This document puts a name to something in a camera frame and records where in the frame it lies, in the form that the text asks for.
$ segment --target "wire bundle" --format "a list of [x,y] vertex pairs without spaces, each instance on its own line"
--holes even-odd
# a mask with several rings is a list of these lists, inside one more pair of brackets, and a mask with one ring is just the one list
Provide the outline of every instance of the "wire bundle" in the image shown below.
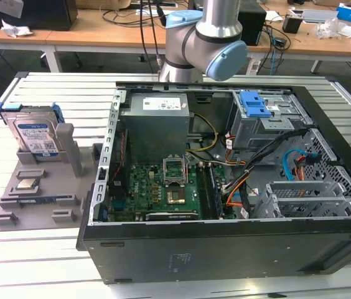
[[250,173],[256,164],[258,164],[269,154],[273,153],[281,145],[283,141],[291,137],[305,135],[308,132],[308,130],[309,129],[300,129],[300,130],[290,131],[285,134],[279,135],[277,138],[270,141],[267,145],[263,146],[257,152],[255,152],[254,155],[248,161],[246,161],[246,164],[243,166],[242,175],[234,179],[232,182],[230,182],[224,187],[225,193],[230,192],[230,195],[228,196],[228,199],[227,199],[227,206],[230,206],[231,204],[233,204],[231,200],[234,193],[249,178]]
[[[282,34],[287,39],[287,42],[284,45],[284,47],[280,47],[279,45],[276,44],[274,31]],[[268,37],[269,37],[269,51],[267,52],[266,57],[264,58],[263,63],[259,66],[257,72],[259,72],[262,68],[264,68],[264,69],[269,69],[270,70],[270,75],[272,75],[273,73],[274,74],[276,73],[276,71],[278,70],[278,67],[283,63],[283,59],[282,59],[283,54],[284,54],[284,52],[286,50],[288,50],[290,48],[292,42],[291,42],[289,36],[287,36],[282,31],[274,28],[273,26],[267,25],[267,23],[264,24],[264,28],[263,28],[262,32],[267,34]],[[280,55],[279,55],[278,59],[276,59],[276,51],[280,52]],[[265,67],[264,64],[267,61],[270,53],[272,53],[271,60],[270,60],[271,61],[271,67]]]

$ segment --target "sticker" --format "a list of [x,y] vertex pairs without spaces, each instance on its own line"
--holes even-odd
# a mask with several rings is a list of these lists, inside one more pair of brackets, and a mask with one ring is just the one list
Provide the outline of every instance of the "sticker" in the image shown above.
[[145,98],[143,110],[181,110],[180,98]]
[[232,140],[226,140],[226,145],[228,150],[232,150]]
[[267,106],[267,109],[272,111],[279,111],[278,106]]
[[258,196],[258,188],[253,188],[248,195],[249,196]]
[[249,213],[245,210],[244,207],[241,207],[240,214],[242,215],[242,218],[249,219]]
[[179,273],[188,268],[192,254],[170,254],[168,272]]
[[43,156],[58,153],[57,145],[49,136],[50,129],[45,123],[18,125],[18,130],[31,153]]
[[35,204],[36,201],[34,199],[23,199],[21,201],[18,201],[20,204]]

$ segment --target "aluminum extrusion table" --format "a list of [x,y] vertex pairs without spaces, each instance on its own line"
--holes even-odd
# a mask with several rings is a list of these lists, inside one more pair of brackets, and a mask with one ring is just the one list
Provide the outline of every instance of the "aluminum extrusion table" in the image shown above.
[[[15,78],[0,101],[56,102],[80,146],[102,140],[116,81],[151,75],[30,73]],[[240,83],[303,85],[351,144],[351,96],[324,77],[234,77]],[[17,143],[0,120],[0,196],[17,163]],[[88,252],[75,249],[78,229],[0,232],[0,298],[351,298],[351,264],[328,276],[246,278],[106,286]]]

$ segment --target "table leg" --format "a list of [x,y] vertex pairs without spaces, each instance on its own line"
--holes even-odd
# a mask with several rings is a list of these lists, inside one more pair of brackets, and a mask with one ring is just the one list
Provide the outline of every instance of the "table leg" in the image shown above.
[[250,76],[257,75],[257,71],[258,71],[258,68],[260,67],[261,59],[263,59],[263,57],[264,56],[261,53],[252,53],[249,61],[249,66],[246,71],[247,75],[250,75]]
[[44,49],[45,57],[47,58],[47,62],[50,67],[50,71],[52,73],[60,73],[62,72],[61,63],[58,58],[58,52],[55,51],[54,47],[48,47]]
[[315,74],[318,71],[321,64],[322,64],[322,60],[315,60],[311,68],[311,73]]

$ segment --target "black box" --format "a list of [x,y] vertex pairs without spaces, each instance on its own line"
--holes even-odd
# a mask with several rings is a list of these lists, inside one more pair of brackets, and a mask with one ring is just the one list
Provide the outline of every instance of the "black box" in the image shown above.
[[4,22],[30,29],[68,31],[77,18],[75,0],[23,0],[24,8],[20,19],[0,12]]
[[299,17],[286,17],[282,25],[283,32],[286,33],[297,33],[300,28],[302,19]]
[[256,0],[242,0],[238,20],[243,26],[241,39],[246,45],[258,45],[266,15]]

